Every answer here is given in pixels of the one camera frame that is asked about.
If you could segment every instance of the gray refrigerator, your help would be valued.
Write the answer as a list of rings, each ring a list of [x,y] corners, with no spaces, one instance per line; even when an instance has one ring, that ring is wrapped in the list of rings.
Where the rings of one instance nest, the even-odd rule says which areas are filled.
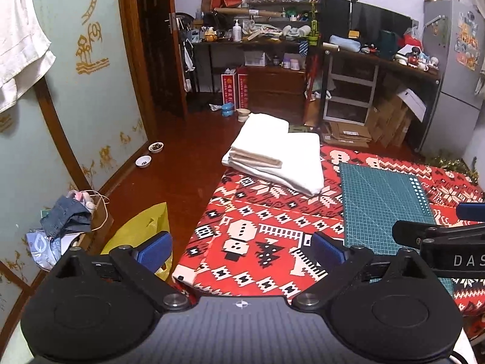
[[[483,99],[475,95],[483,63],[485,23],[475,8],[456,0],[426,2],[423,47],[439,59],[440,85],[419,150],[461,158]]]

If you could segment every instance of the metal screw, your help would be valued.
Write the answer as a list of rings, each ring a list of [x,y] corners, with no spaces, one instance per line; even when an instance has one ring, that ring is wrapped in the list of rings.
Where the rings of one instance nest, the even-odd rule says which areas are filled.
[[[320,302],[317,296],[312,293],[300,294],[296,297],[296,301],[300,305],[304,305],[306,307],[312,307],[314,305],[317,305]]]
[[[163,298],[163,303],[171,308],[180,308],[188,303],[188,298],[180,293],[171,293]]]

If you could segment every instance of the yellow bag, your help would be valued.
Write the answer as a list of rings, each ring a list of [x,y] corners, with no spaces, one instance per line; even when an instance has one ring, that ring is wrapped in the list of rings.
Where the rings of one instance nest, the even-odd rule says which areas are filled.
[[[108,241],[101,251],[101,254],[108,254],[111,249],[119,247],[120,245],[131,245],[135,248],[160,231],[170,232],[166,202],[145,209],[127,221]],[[168,274],[172,268],[172,259],[173,252],[165,262],[165,269],[160,267],[155,272],[155,275],[164,281],[168,278]]]

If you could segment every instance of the hanging white towel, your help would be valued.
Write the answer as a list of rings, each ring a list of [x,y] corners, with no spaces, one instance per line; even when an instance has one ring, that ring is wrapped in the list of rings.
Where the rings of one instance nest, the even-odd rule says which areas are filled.
[[[323,188],[318,134],[287,133],[282,137],[282,141],[285,146],[281,153],[281,168],[253,168],[231,160],[229,152],[222,158],[222,164],[258,178],[279,183],[310,197],[317,195]]]
[[[0,0],[0,113],[13,106],[55,57],[32,0]]]
[[[283,135],[289,124],[263,113],[252,113],[241,128],[229,151],[229,158],[249,167],[281,168]]]

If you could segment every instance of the cutting mat grid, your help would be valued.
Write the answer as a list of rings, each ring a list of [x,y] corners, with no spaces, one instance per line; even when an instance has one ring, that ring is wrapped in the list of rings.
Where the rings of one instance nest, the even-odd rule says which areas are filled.
[[[340,163],[345,244],[363,244],[376,254],[396,254],[401,245],[392,238],[398,220],[436,224],[428,199],[412,175],[362,165]],[[452,293],[449,279],[441,279]]]

